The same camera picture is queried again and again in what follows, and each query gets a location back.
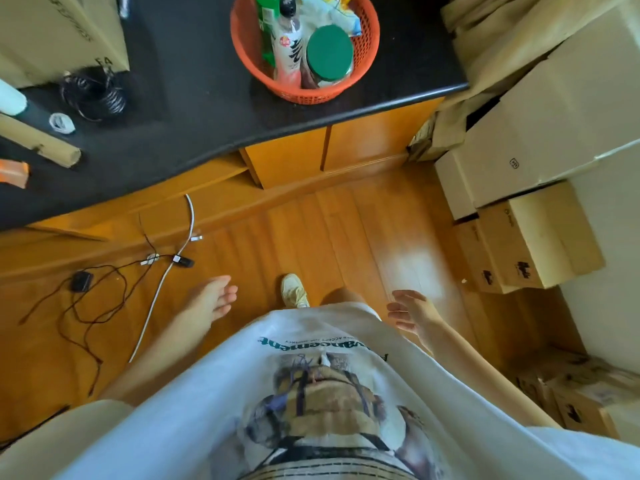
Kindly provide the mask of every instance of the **green bottle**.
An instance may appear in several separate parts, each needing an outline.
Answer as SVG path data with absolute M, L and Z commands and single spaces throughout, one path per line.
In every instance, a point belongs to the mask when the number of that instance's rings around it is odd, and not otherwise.
M 255 2 L 258 5 L 258 23 L 260 31 L 262 31 L 262 58 L 275 67 L 271 38 L 273 37 L 273 24 L 276 23 L 279 14 L 280 0 L 255 0 Z

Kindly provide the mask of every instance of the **red plastic basket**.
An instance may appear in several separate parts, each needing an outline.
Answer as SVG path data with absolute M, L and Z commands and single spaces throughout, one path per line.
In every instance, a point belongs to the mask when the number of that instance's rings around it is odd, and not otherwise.
M 342 82 L 322 89 L 292 89 L 270 76 L 271 68 L 262 59 L 262 36 L 255 0 L 236 0 L 231 10 L 231 39 L 240 60 L 249 72 L 270 91 L 296 104 L 320 104 L 350 88 L 369 70 L 380 45 L 378 15 L 370 0 L 352 0 L 349 7 L 360 17 L 362 35 L 352 37 L 353 72 Z

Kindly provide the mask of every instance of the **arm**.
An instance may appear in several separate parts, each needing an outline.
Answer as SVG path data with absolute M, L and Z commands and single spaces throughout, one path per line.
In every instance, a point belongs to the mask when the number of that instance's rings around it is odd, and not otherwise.
M 444 322 L 430 300 L 412 290 L 396 290 L 393 295 L 396 302 L 387 306 L 389 318 L 401 330 L 417 334 L 451 375 L 523 426 L 560 428 Z
M 187 370 L 211 324 L 225 316 L 237 298 L 237 286 L 228 286 L 230 280 L 231 276 L 219 276 L 208 282 L 155 343 L 107 386 L 100 399 L 137 406 Z

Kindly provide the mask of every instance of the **hand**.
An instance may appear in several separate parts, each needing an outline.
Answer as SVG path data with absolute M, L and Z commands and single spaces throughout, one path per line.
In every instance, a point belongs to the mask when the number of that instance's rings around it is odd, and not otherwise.
M 413 290 L 395 290 L 392 292 L 395 302 L 387 305 L 388 317 L 400 330 L 418 335 L 427 343 L 427 327 L 432 323 L 444 322 L 430 299 Z
M 229 286 L 231 276 L 217 276 L 192 291 L 191 299 L 180 313 L 210 326 L 231 310 L 238 287 Z

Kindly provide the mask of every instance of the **sneaker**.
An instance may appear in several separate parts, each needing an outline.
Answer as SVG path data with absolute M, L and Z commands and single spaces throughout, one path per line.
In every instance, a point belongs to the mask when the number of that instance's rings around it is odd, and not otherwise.
M 307 292 L 297 274 L 291 273 L 282 279 L 280 292 L 282 293 L 284 306 L 287 308 L 308 308 L 311 306 L 309 305 Z

